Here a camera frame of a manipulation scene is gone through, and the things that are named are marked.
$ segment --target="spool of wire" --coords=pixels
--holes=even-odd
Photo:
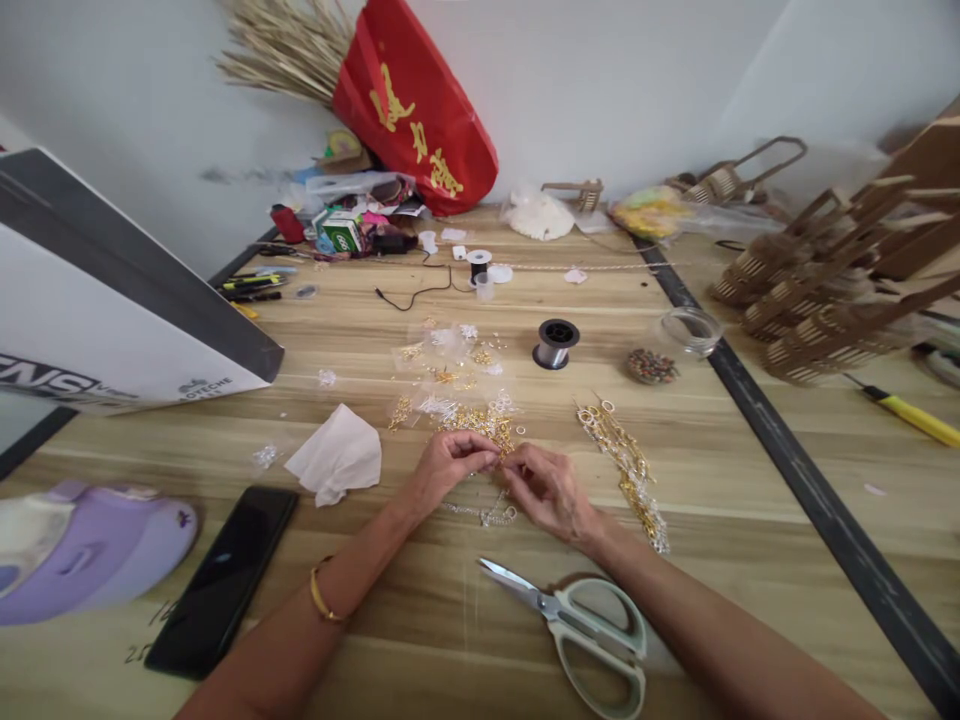
[[[467,253],[467,262],[470,263],[470,287],[476,287],[474,278],[487,271],[487,263],[493,259],[488,250],[471,250]]]
[[[533,349],[533,361],[544,370],[562,370],[570,362],[569,350],[580,342],[573,323],[555,318],[540,326],[540,344]]]

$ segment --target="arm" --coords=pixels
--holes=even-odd
[[[349,617],[410,534],[454,485],[486,472],[499,448],[466,430],[433,436],[410,481],[317,573],[332,612]],[[344,633],[323,619],[309,578],[248,633],[187,701],[176,720],[297,717]]]
[[[731,717],[883,718],[816,660],[594,508],[567,456],[525,443],[503,471],[531,520],[609,573]]]

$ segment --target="white wall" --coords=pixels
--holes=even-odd
[[[357,5],[354,0],[348,5]],[[955,0],[409,0],[518,180],[608,197],[796,133],[876,140],[960,92]],[[202,275],[269,226],[335,119],[227,86],[217,0],[0,2],[0,112]]]
[[[5,147],[8,152],[17,152],[26,150],[33,146],[33,140],[27,137],[27,134],[13,121],[0,113],[0,145]]]
[[[409,0],[490,134],[495,199],[712,163],[711,131],[786,0]]]
[[[0,111],[203,276],[270,226],[276,185],[214,184],[302,168],[333,118],[225,85],[215,0],[0,3]]]
[[[791,0],[723,113],[712,151],[759,137],[878,143],[960,93],[957,0]]]
[[[0,145],[15,152],[33,145],[33,141],[7,117],[0,115]],[[0,454],[46,417],[53,404],[45,400],[0,392]]]

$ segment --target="glass jar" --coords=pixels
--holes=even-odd
[[[627,371],[646,385],[672,383],[683,366],[709,357],[723,331],[717,320],[699,308],[665,312],[627,356]]]

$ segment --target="dried plant stems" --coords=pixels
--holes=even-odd
[[[227,0],[227,6],[230,37],[247,51],[224,51],[217,61],[228,83],[333,106],[353,41],[353,23],[338,0]]]

